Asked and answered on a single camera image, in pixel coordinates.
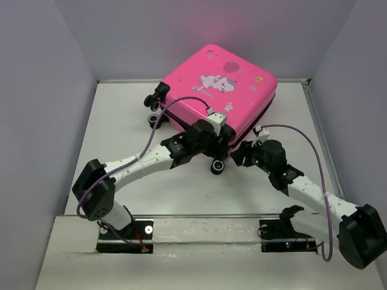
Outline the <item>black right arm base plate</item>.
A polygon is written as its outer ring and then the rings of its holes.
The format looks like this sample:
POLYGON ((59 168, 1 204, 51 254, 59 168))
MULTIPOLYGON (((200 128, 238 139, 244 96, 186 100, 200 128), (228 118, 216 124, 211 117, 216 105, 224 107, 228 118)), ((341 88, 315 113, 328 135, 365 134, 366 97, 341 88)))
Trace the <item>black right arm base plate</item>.
POLYGON ((263 253, 317 253, 319 249, 315 238, 295 232, 280 219, 261 219, 256 233, 263 253))

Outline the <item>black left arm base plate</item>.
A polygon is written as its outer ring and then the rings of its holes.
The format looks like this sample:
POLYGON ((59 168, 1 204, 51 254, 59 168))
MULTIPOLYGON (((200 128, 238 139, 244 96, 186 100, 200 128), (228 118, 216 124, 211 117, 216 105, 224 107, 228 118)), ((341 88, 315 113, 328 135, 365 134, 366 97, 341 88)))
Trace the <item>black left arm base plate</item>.
POLYGON ((152 254, 154 252, 153 219, 137 219, 122 230, 98 221, 96 251, 101 254, 152 254))

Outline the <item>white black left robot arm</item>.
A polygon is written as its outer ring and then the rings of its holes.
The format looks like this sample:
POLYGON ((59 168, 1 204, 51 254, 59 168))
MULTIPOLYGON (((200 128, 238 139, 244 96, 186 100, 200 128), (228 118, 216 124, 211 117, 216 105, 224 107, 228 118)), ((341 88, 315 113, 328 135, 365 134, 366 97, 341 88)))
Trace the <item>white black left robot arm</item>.
POLYGON ((106 164, 97 159, 89 161, 72 188, 78 200, 77 214, 92 222, 102 222, 119 238, 130 237, 135 220, 115 200, 116 192, 147 175, 182 166, 193 157, 208 153, 221 140, 225 123, 224 114, 214 113, 145 153, 106 164))

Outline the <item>pink suitcase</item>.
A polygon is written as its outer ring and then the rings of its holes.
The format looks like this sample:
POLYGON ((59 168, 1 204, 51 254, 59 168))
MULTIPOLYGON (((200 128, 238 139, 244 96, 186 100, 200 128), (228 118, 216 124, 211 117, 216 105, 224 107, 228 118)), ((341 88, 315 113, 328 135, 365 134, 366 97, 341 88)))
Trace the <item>pink suitcase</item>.
POLYGON ((256 126, 271 105, 278 86, 270 72, 215 44, 207 44, 162 78, 144 105, 151 111, 167 108, 157 121, 148 117, 150 127, 159 128, 169 122, 185 131, 197 120, 206 117, 204 100, 214 112, 226 115, 218 143, 206 155, 213 159, 210 170, 219 175, 224 160, 256 126))

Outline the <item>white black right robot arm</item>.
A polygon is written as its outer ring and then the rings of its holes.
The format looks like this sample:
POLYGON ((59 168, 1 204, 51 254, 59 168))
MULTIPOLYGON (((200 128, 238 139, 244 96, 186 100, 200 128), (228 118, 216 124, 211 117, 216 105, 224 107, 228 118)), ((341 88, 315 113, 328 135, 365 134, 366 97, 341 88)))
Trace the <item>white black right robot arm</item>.
POLYGON ((359 206, 324 192, 288 163, 279 141, 244 141, 230 156, 237 166, 259 167, 276 190, 323 216, 328 237, 338 238, 340 253, 353 267, 365 269, 386 252, 386 229, 378 211, 369 204, 359 206))

